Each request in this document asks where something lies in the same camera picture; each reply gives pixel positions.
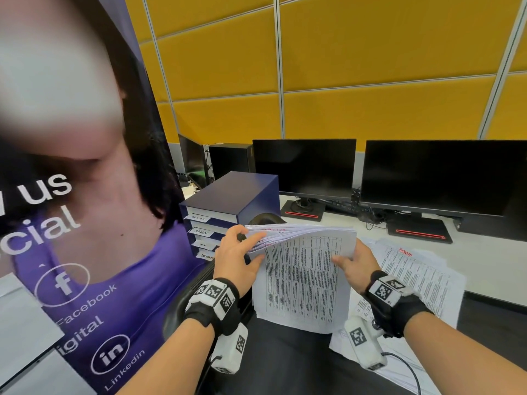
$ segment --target purple shirt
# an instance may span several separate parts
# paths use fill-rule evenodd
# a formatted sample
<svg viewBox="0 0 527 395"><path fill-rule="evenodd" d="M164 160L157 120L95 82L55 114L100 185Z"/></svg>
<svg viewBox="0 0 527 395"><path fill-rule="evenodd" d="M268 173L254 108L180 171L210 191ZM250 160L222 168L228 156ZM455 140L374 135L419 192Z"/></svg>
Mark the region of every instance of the purple shirt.
<svg viewBox="0 0 527 395"><path fill-rule="evenodd" d="M44 240L14 257L16 274L64 331L58 352L97 393L114 394L161 347L167 306L204 262L175 223L144 259L106 281L90 284L86 267L70 266L84 272L84 285L68 276ZM25 241L10 242L21 248Z"/></svg>

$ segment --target stack of papers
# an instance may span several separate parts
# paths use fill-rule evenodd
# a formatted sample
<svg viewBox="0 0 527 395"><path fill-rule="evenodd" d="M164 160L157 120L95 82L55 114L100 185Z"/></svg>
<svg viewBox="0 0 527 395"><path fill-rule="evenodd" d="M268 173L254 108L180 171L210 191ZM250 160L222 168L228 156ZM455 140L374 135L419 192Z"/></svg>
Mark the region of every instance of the stack of papers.
<svg viewBox="0 0 527 395"><path fill-rule="evenodd" d="M351 257L351 228L273 224L247 226L247 236L265 231L248 253L265 259L253 284L256 316L279 325L329 334L348 317L349 284L332 255Z"/></svg>
<svg viewBox="0 0 527 395"><path fill-rule="evenodd" d="M247 226L249 233L265 231L248 253L251 259L265 259L253 285L256 316L311 332L332 333L330 349L357 362L344 322L351 315L370 321L372 309L350 288L344 272L331 262L332 255L352 257L356 232L347 227L304 224ZM428 308L452 327L458 324L466 278L432 252L405 249L380 239L361 239L377 259L381 269L417 291ZM404 338L379 338L385 352L403 358L415 371L423 394L439 395L423 366ZM376 373L411 392L417 393L415 379L399 359L387 356L388 365Z"/></svg>
<svg viewBox="0 0 527 395"><path fill-rule="evenodd" d="M465 276L449 269L446 261L432 252L408 250L387 239L380 239L377 242L364 239L363 242L372 249L383 271L397 277L417 291L426 306L441 320L454 328L457 326L466 284ZM366 320L373 319L370 305L353 289L351 289L348 310L349 315L359 315ZM440 394L404 338L381 337L379 344L385 352L397 354L412 366L423 394ZM332 335L329 347L350 360L358 361L343 331ZM415 378L408 367L397 358L391 356L387 358L388 365L375 372L417 393Z"/></svg>

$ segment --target woman's hair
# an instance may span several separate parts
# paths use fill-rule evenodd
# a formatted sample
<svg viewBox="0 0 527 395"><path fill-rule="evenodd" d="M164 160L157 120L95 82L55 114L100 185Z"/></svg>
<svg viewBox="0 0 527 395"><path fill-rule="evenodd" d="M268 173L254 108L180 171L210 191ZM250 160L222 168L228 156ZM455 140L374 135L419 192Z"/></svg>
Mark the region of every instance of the woman's hair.
<svg viewBox="0 0 527 395"><path fill-rule="evenodd" d="M105 45L117 84L126 93L123 100L124 140L135 166L142 198L156 218L164 219L164 232L170 229L176 220L182 221L179 203L183 200L183 193L169 158L168 146L151 90L148 86L143 86L141 81L140 70L144 71L144 68L140 66L98 0L69 1ZM36 172L32 172L23 154L0 140L0 190L5 188L7 192L8 199L4 199L6 208L9 209L5 216L8 218L5 220L9 221L1 222L0 218L0 235L9 232L13 226L16 228L21 219L36 212L35 206L23 205L14 199L14 194L11 193L16 191L15 187L24 184L31 192L31 187L36 189L34 183L37 179L46 180L53 174L61 173L49 171L49 167L44 167L47 164L42 162L46 157L30 158L34 160L33 167ZM7 168L9 165L18 167L13 171Z"/></svg>

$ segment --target monitor stand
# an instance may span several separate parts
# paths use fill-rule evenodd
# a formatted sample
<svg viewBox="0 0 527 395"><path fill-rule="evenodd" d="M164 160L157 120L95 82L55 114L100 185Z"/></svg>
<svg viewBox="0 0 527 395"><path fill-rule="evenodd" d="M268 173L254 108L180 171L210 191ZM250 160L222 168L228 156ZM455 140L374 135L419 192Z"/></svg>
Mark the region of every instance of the monitor stand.
<svg viewBox="0 0 527 395"><path fill-rule="evenodd" d="M325 209L325 204L312 202L309 198L301 197L296 201L287 201L281 209L280 215L286 218L306 219L320 222Z"/></svg>
<svg viewBox="0 0 527 395"><path fill-rule="evenodd" d="M452 244L445 223L440 219L423 218L421 213L397 214L386 222L386 229L389 235Z"/></svg>

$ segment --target hand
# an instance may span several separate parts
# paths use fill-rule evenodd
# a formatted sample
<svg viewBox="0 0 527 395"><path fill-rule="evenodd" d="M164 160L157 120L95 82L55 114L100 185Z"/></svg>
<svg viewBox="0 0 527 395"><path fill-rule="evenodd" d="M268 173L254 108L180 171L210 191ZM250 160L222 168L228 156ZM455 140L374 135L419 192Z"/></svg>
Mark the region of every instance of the hand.
<svg viewBox="0 0 527 395"><path fill-rule="evenodd" d="M215 253L214 278L232 281L240 292L240 297L244 296L253 285L256 273L265 257L258 255L249 265L245 264L243 256L266 236L266 233L256 233L239 242L236 236L247 232L249 231L242 225L231 227L221 239L221 244Z"/></svg>
<svg viewBox="0 0 527 395"><path fill-rule="evenodd" d="M372 273L380 270L372 250L359 239L357 239L355 244L352 260L341 255L334 255L331 260L344 270L348 283L361 295L364 294L366 287L372 280Z"/></svg>

